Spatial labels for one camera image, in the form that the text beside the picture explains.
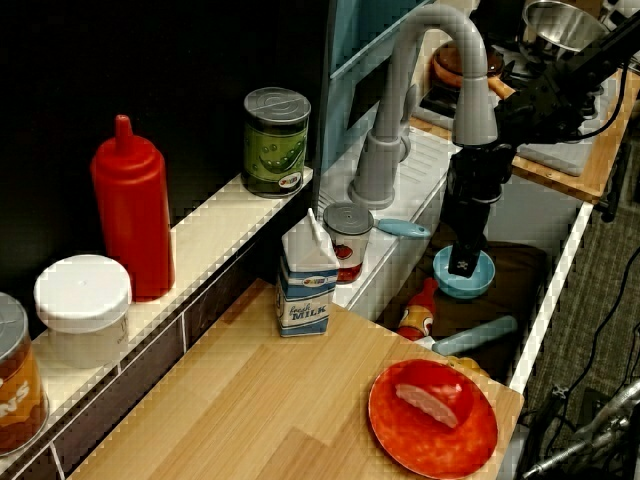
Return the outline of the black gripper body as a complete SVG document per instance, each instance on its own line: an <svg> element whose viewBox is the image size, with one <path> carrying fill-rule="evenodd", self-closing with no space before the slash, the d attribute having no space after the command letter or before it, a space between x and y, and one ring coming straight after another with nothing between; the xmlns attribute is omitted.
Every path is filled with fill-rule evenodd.
<svg viewBox="0 0 640 480"><path fill-rule="evenodd" d="M506 145L464 147L449 163L441 221L456 234L461 248L483 244L491 205L511 176L511 148Z"/></svg>

